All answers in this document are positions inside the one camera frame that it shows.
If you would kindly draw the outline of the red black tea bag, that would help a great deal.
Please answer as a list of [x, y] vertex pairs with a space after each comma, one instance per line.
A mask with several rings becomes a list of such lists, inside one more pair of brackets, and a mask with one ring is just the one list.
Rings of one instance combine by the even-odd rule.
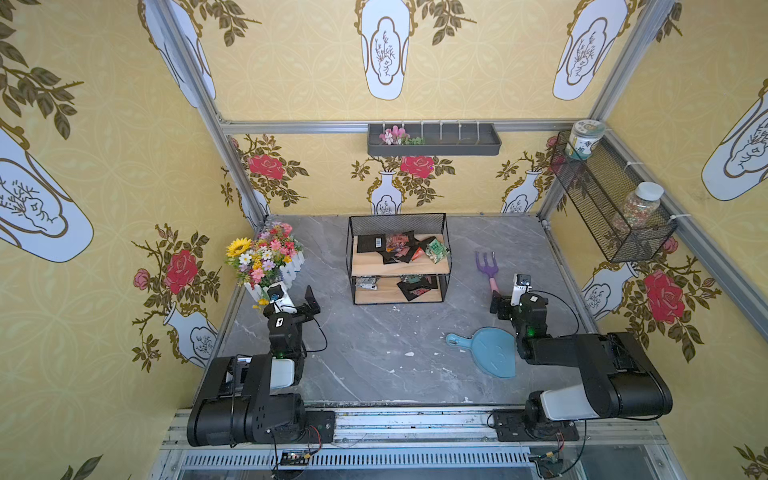
[[380, 252], [383, 263], [410, 263], [424, 254], [413, 231], [388, 235], [386, 250]]

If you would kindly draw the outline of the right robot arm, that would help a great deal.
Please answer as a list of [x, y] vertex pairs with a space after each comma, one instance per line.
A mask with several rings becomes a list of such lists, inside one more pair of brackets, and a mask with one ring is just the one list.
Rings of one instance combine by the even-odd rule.
[[513, 304], [510, 296], [493, 292], [490, 312], [512, 323], [522, 360], [530, 365], [576, 368], [581, 382], [535, 391], [523, 409], [493, 411], [499, 441], [577, 440], [581, 437], [577, 421], [652, 421], [671, 412], [671, 391], [632, 334], [554, 337], [547, 332], [547, 306], [548, 299], [536, 293], [524, 293]]

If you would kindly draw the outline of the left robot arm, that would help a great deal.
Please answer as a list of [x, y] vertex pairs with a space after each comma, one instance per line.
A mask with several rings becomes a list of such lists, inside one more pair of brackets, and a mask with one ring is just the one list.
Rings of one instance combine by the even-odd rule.
[[303, 325], [320, 312], [310, 287], [299, 306], [275, 299], [264, 310], [268, 352], [211, 360], [187, 422], [191, 446], [333, 439], [332, 411], [308, 411], [300, 394], [284, 391], [302, 378], [311, 352], [303, 341]]

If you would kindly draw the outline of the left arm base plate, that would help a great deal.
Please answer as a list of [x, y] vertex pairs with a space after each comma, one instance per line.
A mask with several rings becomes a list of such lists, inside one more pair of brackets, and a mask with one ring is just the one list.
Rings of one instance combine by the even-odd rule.
[[309, 410], [299, 423], [298, 443], [319, 444], [334, 441], [336, 413], [332, 410]]

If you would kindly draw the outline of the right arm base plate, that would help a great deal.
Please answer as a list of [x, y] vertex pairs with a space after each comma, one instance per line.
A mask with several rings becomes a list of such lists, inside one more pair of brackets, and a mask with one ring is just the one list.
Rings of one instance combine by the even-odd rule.
[[546, 417], [534, 419], [519, 409], [493, 410], [489, 425], [496, 432], [499, 442], [569, 442], [580, 439], [573, 421], [554, 421]]

